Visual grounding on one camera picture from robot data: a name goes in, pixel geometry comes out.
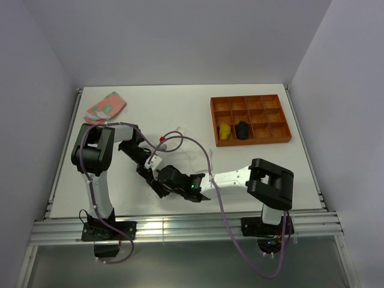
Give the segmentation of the white sock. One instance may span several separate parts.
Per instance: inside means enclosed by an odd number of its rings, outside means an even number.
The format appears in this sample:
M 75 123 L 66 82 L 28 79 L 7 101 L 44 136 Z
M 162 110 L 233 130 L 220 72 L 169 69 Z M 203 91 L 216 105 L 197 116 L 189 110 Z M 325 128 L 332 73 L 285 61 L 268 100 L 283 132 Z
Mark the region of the white sock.
M 205 151 L 207 152 L 210 164 L 212 164 L 212 149 L 207 146 L 200 137 L 197 137 L 193 132 L 185 127 L 178 127 L 176 131 L 180 132 L 185 137 L 189 137 L 198 141 L 204 147 Z M 207 173 L 208 164 L 202 149 L 197 144 L 188 139 L 183 139 L 182 141 L 183 144 L 181 145 L 180 150 L 182 150 L 188 158 L 192 171 L 194 173 Z

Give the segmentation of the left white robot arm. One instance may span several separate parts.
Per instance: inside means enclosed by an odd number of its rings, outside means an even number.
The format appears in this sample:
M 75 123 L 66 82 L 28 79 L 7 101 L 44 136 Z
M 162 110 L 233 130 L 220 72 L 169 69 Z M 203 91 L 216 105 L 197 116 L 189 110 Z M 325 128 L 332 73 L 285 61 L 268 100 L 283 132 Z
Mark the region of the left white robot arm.
M 114 208 L 109 197 L 107 170 L 112 163 L 113 146 L 118 143 L 118 149 L 136 164 L 136 172 L 146 183 L 163 198 L 170 194 L 155 180 L 152 169 L 145 167 L 150 156 L 150 150 L 140 147 L 147 139 L 136 124 L 81 125 L 75 141 L 71 162 L 82 174 L 89 198 L 89 216 L 101 219 L 95 227 L 95 232 L 102 239 L 111 239 L 116 235 L 117 225 L 109 218 L 114 216 Z

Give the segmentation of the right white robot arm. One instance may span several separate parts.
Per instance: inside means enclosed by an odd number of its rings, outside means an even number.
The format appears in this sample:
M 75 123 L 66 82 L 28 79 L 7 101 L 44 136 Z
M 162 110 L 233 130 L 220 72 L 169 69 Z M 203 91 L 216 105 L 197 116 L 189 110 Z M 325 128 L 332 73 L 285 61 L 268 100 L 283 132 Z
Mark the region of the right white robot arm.
M 213 175 L 207 172 L 186 175 L 168 165 L 156 177 L 166 191 L 196 203 L 218 196 L 249 194 L 262 203 L 259 222 L 267 234 L 280 227 L 283 214 L 292 208 L 293 180 L 292 171 L 261 158 L 253 159 L 244 168 Z

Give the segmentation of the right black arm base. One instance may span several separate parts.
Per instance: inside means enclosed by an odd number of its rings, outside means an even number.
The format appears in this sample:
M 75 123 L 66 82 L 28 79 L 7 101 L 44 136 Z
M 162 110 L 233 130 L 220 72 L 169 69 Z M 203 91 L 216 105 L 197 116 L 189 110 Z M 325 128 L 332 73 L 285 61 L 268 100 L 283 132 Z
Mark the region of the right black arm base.
M 284 240 L 286 248 L 294 236 L 295 228 L 290 214 L 281 216 L 278 225 L 265 224 L 261 217 L 241 218 L 241 233 L 243 237 L 257 239 L 257 246 L 262 253 L 276 255 L 281 251 Z

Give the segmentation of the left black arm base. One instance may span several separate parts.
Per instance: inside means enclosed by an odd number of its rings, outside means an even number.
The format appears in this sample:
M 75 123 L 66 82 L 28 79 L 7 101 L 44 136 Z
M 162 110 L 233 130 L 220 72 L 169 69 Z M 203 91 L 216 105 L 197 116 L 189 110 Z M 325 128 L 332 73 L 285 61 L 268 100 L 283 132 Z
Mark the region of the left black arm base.
M 83 224 L 80 240 L 94 243 L 96 261 L 110 265 L 118 264 L 128 260 L 133 255 L 137 230 L 136 221 L 116 221 L 114 211 L 108 218 L 100 221 L 97 217 L 92 217 L 84 209 L 79 211 L 79 220 Z M 130 242 L 131 250 L 124 258 L 115 260 L 123 241 Z

